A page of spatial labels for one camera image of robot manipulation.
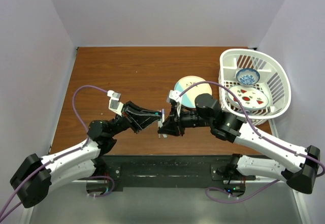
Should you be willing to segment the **white marker with purple ink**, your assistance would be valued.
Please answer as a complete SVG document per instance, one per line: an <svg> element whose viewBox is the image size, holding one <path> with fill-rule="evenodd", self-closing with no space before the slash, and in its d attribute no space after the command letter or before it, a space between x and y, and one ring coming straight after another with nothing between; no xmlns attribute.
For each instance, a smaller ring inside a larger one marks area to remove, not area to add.
<svg viewBox="0 0 325 224"><path fill-rule="evenodd" d="M162 112L162 122L164 122L165 121L165 109L163 108L162 110L161 110L161 112Z"/></svg>

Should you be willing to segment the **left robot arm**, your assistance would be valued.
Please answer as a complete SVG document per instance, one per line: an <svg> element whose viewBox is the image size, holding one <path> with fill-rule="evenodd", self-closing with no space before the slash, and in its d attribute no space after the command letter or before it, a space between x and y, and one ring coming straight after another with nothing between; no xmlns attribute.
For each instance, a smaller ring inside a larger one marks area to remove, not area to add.
<svg viewBox="0 0 325 224"><path fill-rule="evenodd" d="M39 157L34 153L25 158L10 180L23 207L30 208L44 200L63 182L64 173L70 175L74 171L101 179L105 167L95 160L111 151L116 144L115 135L127 129L137 134L161 120L160 111L141 108L131 101L118 107L113 119L92 121L83 142L55 154Z"/></svg>

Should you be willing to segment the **white marker green tip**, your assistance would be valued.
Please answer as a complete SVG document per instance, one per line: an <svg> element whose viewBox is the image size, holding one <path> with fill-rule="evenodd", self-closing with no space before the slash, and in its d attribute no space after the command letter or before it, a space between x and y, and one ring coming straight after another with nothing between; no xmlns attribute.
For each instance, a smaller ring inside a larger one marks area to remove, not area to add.
<svg viewBox="0 0 325 224"><path fill-rule="evenodd" d="M162 125L163 125L162 119L160 119L160 120L158 121L157 125L158 125L158 130L160 130L160 128L161 128ZM167 137L168 137L168 136L167 136L166 134L161 134L161 138L166 139Z"/></svg>

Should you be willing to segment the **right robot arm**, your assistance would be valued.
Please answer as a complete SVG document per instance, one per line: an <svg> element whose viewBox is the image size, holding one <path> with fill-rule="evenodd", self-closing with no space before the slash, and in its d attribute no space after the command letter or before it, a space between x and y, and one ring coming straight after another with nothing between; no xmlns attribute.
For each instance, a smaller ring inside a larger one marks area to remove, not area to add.
<svg viewBox="0 0 325 224"><path fill-rule="evenodd" d="M180 92L171 90L167 101L170 115L158 133L183 136L189 127L208 126L216 138L252 148L265 158L235 155L221 173L233 180L241 176L264 176L285 182L292 189L311 194L320 166L320 149L285 142L258 130L244 118L222 111L219 101L208 93L198 95L195 110L181 109Z"/></svg>

